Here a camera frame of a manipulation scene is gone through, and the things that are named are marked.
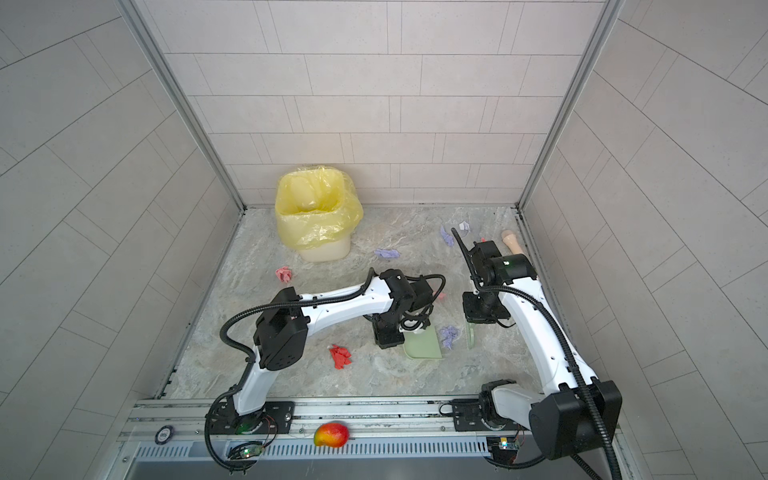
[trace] tiled wall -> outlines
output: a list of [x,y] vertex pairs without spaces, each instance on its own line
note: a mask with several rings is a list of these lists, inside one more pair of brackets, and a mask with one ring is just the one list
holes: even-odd
[[525,208],[646,478],[768,473],[766,31],[768,2],[627,0]]
[[603,7],[137,4],[247,204],[316,163],[363,203],[517,201]]
[[0,477],[94,468],[237,217],[112,0],[0,4]]

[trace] shiny yellow plastic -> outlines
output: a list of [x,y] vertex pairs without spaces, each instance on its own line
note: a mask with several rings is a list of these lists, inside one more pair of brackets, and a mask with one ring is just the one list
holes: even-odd
[[308,250],[350,235],[362,219],[362,205],[349,175],[321,165],[280,178],[275,216],[283,243]]

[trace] beige handle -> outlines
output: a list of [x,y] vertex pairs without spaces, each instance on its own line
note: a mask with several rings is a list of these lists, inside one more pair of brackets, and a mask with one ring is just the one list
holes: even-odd
[[518,238],[515,236],[515,232],[512,230],[504,230],[502,232],[502,241],[507,247],[509,247],[512,255],[523,253],[523,249],[520,247],[520,243],[518,243]]

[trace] gray marble surface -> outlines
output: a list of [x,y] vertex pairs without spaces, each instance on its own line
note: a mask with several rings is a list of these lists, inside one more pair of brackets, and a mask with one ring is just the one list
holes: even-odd
[[[517,380],[539,391],[541,384],[528,348],[517,327],[475,326],[475,347],[468,349],[462,292],[469,277],[458,246],[448,247],[440,236],[469,222],[465,237],[470,246],[481,237],[494,240],[502,253],[501,232],[516,230],[509,207],[370,207],[352,238],[352,251],[343,260],[306,263],[280,242],[271,209],[248,210],[232,249],[214,285],[202,317],[187,346],[167,398],[213,398],[240,378],[244,354],[219,340],[220,326],[232,315],[267,303],[285,287],[275,269],[293,271],[291,286],[298,293],[321,293],[361,283],[370,266],[376,272],[397,268],[406,275],[441,273],[447,279],[446,297],[435,303],[432,325],[453,325],[461,332],[453,349],[442,348],[442,359],[410,359],[403,348],[380,349],[370,323],[362,317],[331,326],[311,336],[302,359],[283,370],[270,396],[393,396],[474,394],[483,383]],[[374,249],[395,248],[399,259],[383,260]],[[244,319],[230,335],[253,345],[257,316]],[[333,368],[331,344],[345,346],[352,364]]]

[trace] trash bin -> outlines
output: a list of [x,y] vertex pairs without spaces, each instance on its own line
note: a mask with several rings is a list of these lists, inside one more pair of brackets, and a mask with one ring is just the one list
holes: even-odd
[[362,205],[349,175],[333,167],[304,167],[283,175],[275,199],[277,233],[308,262],[349,253]]

